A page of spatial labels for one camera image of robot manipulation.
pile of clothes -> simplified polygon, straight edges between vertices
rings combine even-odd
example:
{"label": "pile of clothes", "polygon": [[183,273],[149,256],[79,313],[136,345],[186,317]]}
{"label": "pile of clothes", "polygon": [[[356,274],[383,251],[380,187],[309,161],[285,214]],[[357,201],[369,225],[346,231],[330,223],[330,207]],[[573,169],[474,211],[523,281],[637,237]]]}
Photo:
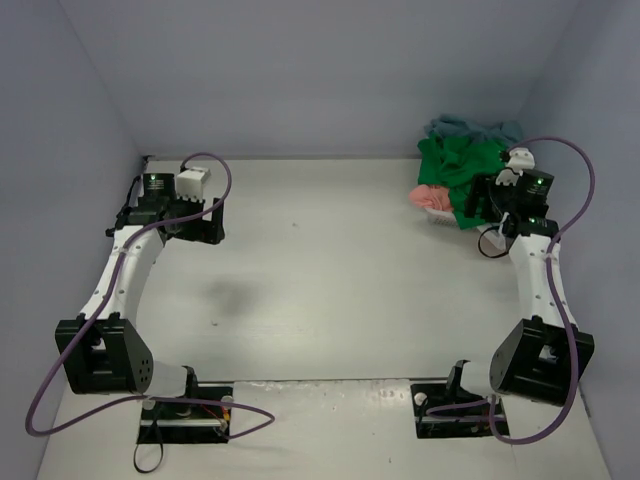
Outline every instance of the pile of clothes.
{"label": "pile of clothes", "polygon": [[409,199],[418,207],[453,212],[461,229],[484,223],[464,216],[464,202],[477,173],[494,174],[504,168],[500,153],[523,140],[517,122],[483,127],[455,115],[441,115],[424,127],[427,138],[418,143],[422,164],[418,187]]}

green towel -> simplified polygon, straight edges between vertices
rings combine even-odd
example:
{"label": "green towel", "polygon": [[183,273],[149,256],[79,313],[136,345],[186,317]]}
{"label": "green towel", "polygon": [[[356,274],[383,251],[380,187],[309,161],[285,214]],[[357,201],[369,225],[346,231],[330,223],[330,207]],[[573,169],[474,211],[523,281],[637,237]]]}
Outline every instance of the green towel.
{"label": "green towel", "polygon": [[476,173],[493,174],[504,168],[500,152],[503,143],[490,140],[472,143],[470,137],[432,135],[418,143],[422,152],[419,185],[441,185],[449,188],[449,200],[461,229],[482,225],[484,220],[464,216],[464,202],[471,191]]}

gray wall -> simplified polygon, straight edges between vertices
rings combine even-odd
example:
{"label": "gray wall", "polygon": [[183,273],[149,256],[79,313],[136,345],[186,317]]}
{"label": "gray wall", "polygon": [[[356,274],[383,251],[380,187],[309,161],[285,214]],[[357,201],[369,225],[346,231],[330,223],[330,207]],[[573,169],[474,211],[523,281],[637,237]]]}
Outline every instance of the gray wall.
{"label": "gray wall", "polygon": [[[582,1],[520,115],[528,133],[566,136],[595,163],[596,196],[562,241],[562,267],[576,320],[595,336],[583,387],[616,480],[640,468],[639,23],[638,1]],[[584,199],[586,169],[561,146],[536,153],[557,175],[551,214],[565,221]]]}
{"label": "gray wall", "polygon": [[[56,356],[55,326],[95,286],[104,228],[140,163],[57,2],[0,2],[0,63],[0,476],[22,480],[45,446],[23,422]],[[58,376],[38,426],[51,425],[62,385]]]}
{"label": "gray wall", "polygon": [[145,153],[416,154],[515,116],[577,0],[61,0]]}

white floor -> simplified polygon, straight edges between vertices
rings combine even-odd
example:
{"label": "white floor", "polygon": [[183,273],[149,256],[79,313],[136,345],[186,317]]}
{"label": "white floor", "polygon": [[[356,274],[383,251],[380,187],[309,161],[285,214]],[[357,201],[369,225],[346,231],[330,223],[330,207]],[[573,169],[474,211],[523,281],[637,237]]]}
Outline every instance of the white floor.
{"label": "white floor", "polygon": [[[223,189],[214,162],[208,194]],[[232,161],[218,246],[169,241],[138,329],[206,380],[443,377],[520,320],[508,259],[432,226],[418,160]],[[177,172],[178,162],[149,171]]]}
{"label": "white floor", "polygon": [[[213,170],[213,197],[221,171],[200,163]],[[154,479],[609,478],[581,399],[560,430],[532,446],[418,440],[410,381],[373,380],[445,377],[462,358],[488,360],[520,319],[509,260],[483,258],[477,232],[431,226],[409,204],[418,165],[231,162],[227,239],[167,244],[138,330],[155,358],[191,365],[201,380],[255,380],[236,383],[236,400],[277,421],[224,446],[168,446]],[[103,402],[67,388],[56,422]],[[504,402],[515,437],[558,412]],[[139,478],[139,412],[124,404],[53,436],[39,480]],[[232,431],[257,421],[235,411]],[[156,454],[143,454],[143,466]]]}

orange cloth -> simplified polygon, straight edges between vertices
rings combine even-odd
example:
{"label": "orange cloth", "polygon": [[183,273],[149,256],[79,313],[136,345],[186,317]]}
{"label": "orange cloth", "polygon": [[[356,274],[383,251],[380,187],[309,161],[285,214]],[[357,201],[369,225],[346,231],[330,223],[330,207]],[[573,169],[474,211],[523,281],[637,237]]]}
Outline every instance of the orange cloth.
{"label": "orange cloth", "polygon": [[418,185],[409,193],[409,200],[420,208],[433,208],[443,212],[453,212],[447,187]]}

